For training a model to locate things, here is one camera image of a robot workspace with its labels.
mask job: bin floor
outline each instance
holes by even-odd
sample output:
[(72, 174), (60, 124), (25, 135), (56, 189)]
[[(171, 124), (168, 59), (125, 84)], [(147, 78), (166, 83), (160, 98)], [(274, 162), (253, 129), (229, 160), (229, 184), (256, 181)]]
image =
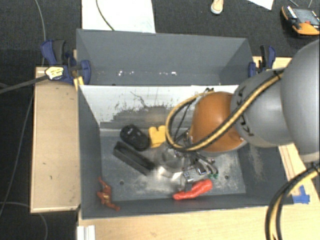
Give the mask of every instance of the bin floor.
[[(113, 201), (133, 201), (172, 198), (178, 191), (180, 177), (167, 178), (156, 170), (148, 176), (141, 174), (117, 157), (112, 152), (119, 138), (120, 130), (103, 129), (100, 131), (102, 178), (112, 187)], [(155, 162), (162, 149), (149, 148), (140, 152)], [(219, 176), (213, 180), (213, 188), (205, 195), (244, 194), (246, 192), (243, 175), (236, 151), (221, 154), (214, 158)], [(193, 169), (191, 176), (197, 173)]]

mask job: black wire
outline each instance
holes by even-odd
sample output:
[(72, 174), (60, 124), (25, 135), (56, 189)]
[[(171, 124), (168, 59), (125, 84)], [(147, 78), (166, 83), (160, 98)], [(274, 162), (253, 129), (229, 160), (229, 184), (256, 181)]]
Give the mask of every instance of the black wire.
[(112, 31), (115, 31), (115, 29), (109, 24), (109, 22), (106, 20), (106, 18), (104, 17), (104, 15), (102, 14), (101, 10), (100, 10), (100, 7), (99, 7), (99, 4), (98, 4), (98, 0), (95, 0), (95, 4), (96, 4), (96, 7), (102, 17), (102, 19), (104, 20), (104, 22), (108, 25), (108, 27), (112, 30)]
[[(292, 178), (290, 181), (288, 181), (286, 184), (284, 184), (278, 192), (273, 196), (271, 202), (269, 203), (268, 210), (266, 213), (265, 217), (265, 223), (264, 223), (264, 232), (265, 232), (265, 237), (267, 240), (282, 240), (282, 235), (281, 235), (281, 228), (280, 228), (280, 214), (283, 206), (284, 199), (290, 193), (290, 191), (306, 176), (311, 174), (314, 170), (318, 172), (320, 165), (317, 164), (315, 167), (306, 169), (305, 171), (301, 172), (294, 178)], [(280, 196), (283, 194), (278, 209), (276, 213), (276, 233), (277, 237), (273, 236), (273, 239), (270, 238), (270, 224), (271, 224), (271, 213), (274, 211), (275, 205), (277, 203), (277, 200), (280, 198)]]
[(286, 199), (287, 195), (290, 193), (290, 191), (301, 181), (303, 178), (308, 176), (309, 174), (313, 173), (314, 171), (319, 173), (320, 164), (317, 164), (315, 167), (308, 168), (307, 170), (303, 171), (301, 174), (299, 174), (297, 177), (295, 177), (293, 180), (290, 180), (290, 184), (288, 188), (284, 191), (283, 196), (280, 200), (279, 207), (276, 212), (276, 234), (278, 236), (278, 240), (283, 240), (282, 234), (281, 234), (281, 225), (280, 225), (280, 219), (281, 219), (281, 211), (284, 206), (284, 200)]
[(32, 80), (29, 80), (29, 81), (25, 81), (25, 82), (22, 82), (22, 83), (18, 83), (16, 85), (12, 85), (12, 86), (9, 86), (7, 88), (4, 88), (4, 89), (1, 89), (0, 90), (0, 95), (1, 94), (4, 94), (6, 92), (9, 92), (9, 91), (13, 91), (13, 90), (16, 90), (16, 89), (19, 89), (21, 87), (26, 87), (26, 86), (30, 86), (30, 85), (34, 85), (36, 83), (39, 83), (43, 80), (47, 80), (48, 79), (48, 76), (47, 75), (43, 75), (41, 77), (37, 77), (35, 79), (32, 79)]
[[(209, 135), (207, 135), (206, 137), (200, 139), (198, 142), (190, 145), (190, 146), (185, 146), (185, 147), (174, 147), (175, 150), (177, 151), (180, 151), (180, 152), (186, 152), (188, 150), (186, 149), (189, 149), (189, 148), (193, 148), (199, 144), (201, 144), (202, 142), (206, 141), (208, 138), (210, 138), (211, 136), (213, 136), (214, 134), (216, 134), (222, 127), (224, 127), (224, 125), (235, 115), (235, 113), (238, 112), (238, 110), (241, 108), (241, 106), (252, 96), (252, 94), (262, 85), (264, 85), (265, 83), (269, 82), (271, 79), (273, 79), (275, 76), (272, 75), (270, 77), (268, 77), (266, 80), (264, 80), (260, 85), (258, 85), (255, 89), (253, 89), (246, 97), (244, 100), (242, 100), (242, 102), (238, 105), (237, 108), (235, 108), (231, 114), (213, 131), (211, 132)], [(182, 110), (185, 106), (187, 106), (188, 103), (184, 104), (183, 106), (181, 106), (179, 109), (177, 109), (172, 117), (170, 118), (169, 122), (168, 122), (168, 131), (169, 131), (169, 134), (171, 135), (171, 132), (172, 132), (172, 124), (173, 124), (173, 120), (174, 118), (177, 116), (177, 114), (179, 113), (180, 110)], [(200, 150), (200, 149), (205, 149), (206, 147), (212, 145), (213, 143), (215, 143), (217, 140), (219, 140), (231, 127), (233, 127), (233, 125), (236, 123), (237, 120), (235, 120), (228, 128), (226, 128), (222, 134), (220, 134), (216, 139), (212, 140), (211, 142), (209, 142), (207, 145), (197, 149), (197, 150)]]
[(176, 131), (175, 131), (174, 137), (173, 137), (173, 141), (174, 141), (174, 142), (176, 141), (176, 137), (177, 137), (177, 135), (178, 135), (178, 132), (179, 132), (179, 130), (180, 130), (180, 127), (181, 127), (181, 125), (183, 124), (183, 122), (184, 122), (184, 120), (185, 120), (185, 117), (186, 117), (186, 115), (187, 115), (188, 109), (190, 108), (190, 106), (191, 106), (191, 104), (192, 104), (193, 102), (194, 102), (194, 100), (190, 101), (190, 102), (188, 103), (187, 107), (185, 108), (185, 111), (184, 111), (184, 113), (183, 113), (182, 119), (180, 120), (180, 123), (179, 123), (179, 125), (178, 125), (178, 127), (177, 127), (177, 129), (176, 129)]

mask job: black cable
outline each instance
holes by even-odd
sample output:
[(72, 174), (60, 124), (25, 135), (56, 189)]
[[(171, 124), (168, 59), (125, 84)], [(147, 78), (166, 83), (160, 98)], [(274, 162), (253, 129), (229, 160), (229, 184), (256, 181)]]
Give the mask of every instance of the black cable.
[[(265, 232), (265, 238), (267, 240), (280, 240), (281, 237), (281, 233), (280, 232), (280, 216), (277, 217), (277, 224), (278, 224), (278, 231), (277, 231), (277, 236), (273, 235), (271, 238), (270, 237), (270, 225), (271, 225), (271, 214), (274, 212), (275, 206), (277, 204), (278, 199), (280, 198), (280, 196), (283, 194), (282, 199), (281, 199), (281, 204), (283, 204), (284, 199), (286, 198), (286, 196), (288, 195), (288, 193), (290, 193), (290, 191), (306, 176), (308, 176), (310, 173), (312, 173), (314, 170), (316, 170), (319, 173), (319, 164), (317, 164), (315, 167), (306, 169), (305, 171), (301, 172), (300, 174), (298, 174), (297, 176), (295, 176), (294, 178), (292, 178), (290, 181), (288, 181), (286, 184), (284, 184), (278, 191), (277, 193), (273, 196), (272, 200), (269, 203), (268, 206), (268, 210), (266, 213), (266, 217), (265, 217), (265, 223), (264, 223), (264, 232)], [(279, 213), (281, 213), (281, 211), (279, 211), (280, 206), (278, 207), (277, 210), (277, 216), (279, 215)]]
[(308, 176), (309, 174), (313, 173), (316, 171), (319, 174), (319, 168), (320, 164), (315, 165), (314, 167), (308, 168), (307, 170), (303, 171), (300, 173), (298, 176), (294, 177), (292, 180), (290, 180), (288, 187), (285, 189), (283, 192), (283, 196), (280, 200), (277, 212), (276, 212), (276, 221), (275, 221), (275, 227), (276, 227), (276, 234), (277, 234), (277, 239), (278, 240), (283, 240), (282, 234), (281, 234), (281, 224), (280, 224), (280, 219), (281, 219), (281, 211), (284, 206), (284, 200), (287, 198), (288, 194), (291, 192), (291, 190), (301, 181), (303, 178)]
[(4, 89), (0, 89), (0, 95), (4, 94), (6, 92), (9, 92), (9, 91), (13, 91), (13, 90), (19, 89), (21, 87), (34, 85), (36, 83), (39, 83), (39, 82), (41, 82), (43, 80), (47, 80), (47, 79), (48, 79), (48, 76), (47, 75), (43, 75), (41, 77), (37, 77), (37, 78), (29, 80), (29, 81), (25, 81), (25, 82), (22, 82), (22, 83), (18, 83), (16, 85), (9, 86), (9, 87), (4, 88)]
[(115, 31), (115, 29), (109, 24), (109, 22), (106, 20), (106, 18), (104, 17), (104, 15), (102, 14), (101, 10), (100, 10), (100, 7), (99, 7), (99, 4), (98, 4), (98, 0), (95, 0), (95, 4), (96, 4), (96, 7), (102, 17), (102, 19), (104, 20), (104, 22), (108, 25), (108, 27), (112, 30), (112, 31)]
[(184, 120), (185, 120), (185, 117), (186, 117), (186, 115), (187, 115), (188, 109), (190, 108), (190, 106), (191, 106), (191, 104), (192, 104), (193, 102), (194, 102), (194, 100), (193, 100), (193, 101), (190, 101), (190, 102), (188, 103), (187, 107), (185, 108), (185, 111), (184, 111), (184, 113), (183, 113), (182, 119), (180, 120), (180, 123), (179, 123), (179, 125), (178, 125), (178, 127), (177, 127), (177, 129), (176, 129), (176, 131), (175, 131), (175, 134), (174, 134), (174, 137), (173, 137), (173, 140), (174, 140), (174, 141), (176, 141), (176, 138), (177, 138), (178, 132), (179, 132), (179, 130), (180, 130), (180, 127), (181, 127), (181, 125), (183, 124), (183, 122), (184, 122)]

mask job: black carpet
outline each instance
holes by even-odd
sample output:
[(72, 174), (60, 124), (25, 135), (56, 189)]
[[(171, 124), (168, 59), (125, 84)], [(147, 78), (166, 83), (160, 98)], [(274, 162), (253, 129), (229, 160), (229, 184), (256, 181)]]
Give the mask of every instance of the black carpet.
[[(295, 0), (306, 6), (309, 0)], [(76, 47), (76, 28), (81, 27), (81, 0), (38, 0), (42, 9), (47, 39), (64, 39)], [(212, 0), (152, 0), (155, 29), (158, 33), (179, 33), (248, 38), (253, 55), (259, 46), (271, 45), (278, 56), (293, 56), (317, 37), (295, 36), (283, 24), (280, 8), (287, 0), (275, 0), (272, 11), (246, 0), (225, 0), (221, 15), (210, 12)], [(313, 0), (320, 14), (320, 0)], [(41, 64), (39, 46), (42, 25), (33, 0), (0, 0), (0, 84), (14, 85), (33, 78)], [(22, 126), (32, 87), (0, 95), (0, 202), (5, 198), (13, 172)], [(10, 202), (29, 203), (32, 113), (29, 115)], [(46, 213), (48, 239), (74, 239), (75, 212)], [(43, 239), (41, 218), (25, 207), (8, 204), (0, 218), (0, 239)]]

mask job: blue clamp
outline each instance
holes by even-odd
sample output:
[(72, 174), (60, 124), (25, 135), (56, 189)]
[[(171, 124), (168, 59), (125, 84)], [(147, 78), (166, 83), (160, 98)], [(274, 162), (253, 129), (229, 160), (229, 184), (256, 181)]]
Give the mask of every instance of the blue clamp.
[(304, 186), (299, 187), (300, 195), (293, 195), (292, 199), (295, 204), (309, 204), (310, 195), (306, 194)]
[(276, 60), (276, 50), (272, 46), (261, 45), (261, 57), (259, 60), (259, 67), (256, 63), (250, 62), (248, 67), (248, 77), (251, 78), (256, 74), (259, 74), (267, 69), (272, 69), (273, 64)]
[(46, 40), (40, 46), (42, 56), (49, 62), (50, 67), (45, 71), (49, 80), (61, 81), (73, 85), (76, 76), (83, 77), (83, 83), (89, 84), (91, 67), (88, 60), (82, 60), (80, 65), (70, 52), (64, 52), (64, 40)]

